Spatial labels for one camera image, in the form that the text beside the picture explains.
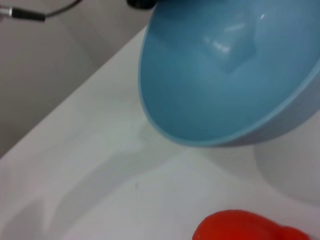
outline black cable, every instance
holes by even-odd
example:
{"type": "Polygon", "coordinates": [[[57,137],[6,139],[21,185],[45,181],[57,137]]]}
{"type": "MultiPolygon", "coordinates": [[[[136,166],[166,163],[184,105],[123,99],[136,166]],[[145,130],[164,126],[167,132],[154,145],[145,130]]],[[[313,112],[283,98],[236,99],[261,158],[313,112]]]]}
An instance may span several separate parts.
{"type": "Polygon", "coordinates": [[[82,1],[83,0],[74,0],[72,3],[49,13],[0,5],[0,17],[44,22],[47,18],[55,17],[57,15],[69,11],[70,9],[80,4],[82,1]]]}
{"type": "Polygon", "coordinates": [[[58,10],[55,10],[55,11],[52,11],[52,12],[49,12],[45,15],[46,18],[51,18],[51,17],[54,17],[54,16],[57,16],[57,15],[60,15],[64,12],[67,12],[69,11],[70,9],[73,9],[75,6],[77,6],[79,3],[81,3],[83,0],[75,0],[74,2],[70,3],[69,5],[67,6],[64,6],[58,10]]]}

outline red toy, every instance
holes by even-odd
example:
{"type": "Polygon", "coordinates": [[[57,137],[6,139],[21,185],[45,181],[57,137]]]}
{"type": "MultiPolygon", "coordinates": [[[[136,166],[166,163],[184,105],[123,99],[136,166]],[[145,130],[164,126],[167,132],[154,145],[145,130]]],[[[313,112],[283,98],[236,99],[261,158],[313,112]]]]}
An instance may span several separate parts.
{"type": "Polygon", "coordinates": [[[309,240],[309,237],[251,212],[227,210],[206,217],[192,240],[309,240]]]}

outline cable connector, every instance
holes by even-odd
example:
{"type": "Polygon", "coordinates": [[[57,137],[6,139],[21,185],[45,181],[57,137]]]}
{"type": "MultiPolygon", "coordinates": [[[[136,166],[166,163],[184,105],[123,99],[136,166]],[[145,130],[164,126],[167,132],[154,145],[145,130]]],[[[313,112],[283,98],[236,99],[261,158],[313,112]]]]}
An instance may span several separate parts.
{"type": "Polygon", "coordinates": [[[37,22],[46,21],[46,15],[43,13],[17,7],[0,6],[0,16],[4,18],[31,20],[37,22]]]}

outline gray wall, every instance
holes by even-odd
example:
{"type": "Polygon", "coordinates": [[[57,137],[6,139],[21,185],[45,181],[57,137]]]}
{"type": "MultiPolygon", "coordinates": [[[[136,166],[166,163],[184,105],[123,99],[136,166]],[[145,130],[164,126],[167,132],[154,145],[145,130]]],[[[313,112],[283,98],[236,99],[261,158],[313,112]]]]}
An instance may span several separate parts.
{"type": "MultiPolygon", "coordinates": [[[[71,0],[7,0],[55,9],[71,0]]],[[[0,23],[0,156],[88,79],[148,22],[125,0],[84,0],[46,24],[0,23]]]]}

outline black object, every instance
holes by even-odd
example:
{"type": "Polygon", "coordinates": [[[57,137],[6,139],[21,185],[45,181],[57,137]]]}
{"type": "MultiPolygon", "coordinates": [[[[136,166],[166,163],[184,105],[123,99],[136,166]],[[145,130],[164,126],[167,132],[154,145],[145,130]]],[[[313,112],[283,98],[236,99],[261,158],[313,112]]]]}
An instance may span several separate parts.
{"type": "Polygon", "coordinates": [[[7,17],[11,17],[13,19],[22,19],[22,20],[32,20],[32,21],[38,21],[38,22],[44,22],[46,19],[55,17],[57,15],[60,15],[64,12],[69,11],[70,9],[73,9],[75,6],[77,6],[79,3],[81,3],[83,0],[74,0],[72,3],[49,13],[42,13],[42,12],[36,12],[28,9],[18,8],[18,7],[6,7],[7,9],[7,17]]]}
{"type": "Polygon", "coordinates": [[[28,19],[39,22],[44,22],[46,20],[46,15],[36,11],[25,10],[21,8],[12,8],[11,17],[14,19],[28,19]]]}
{"type": "Polygon", "coordinates": [[[126,0],[126,2],[134,9],[149,10],[156,5],[157,0],[126,0]]]}

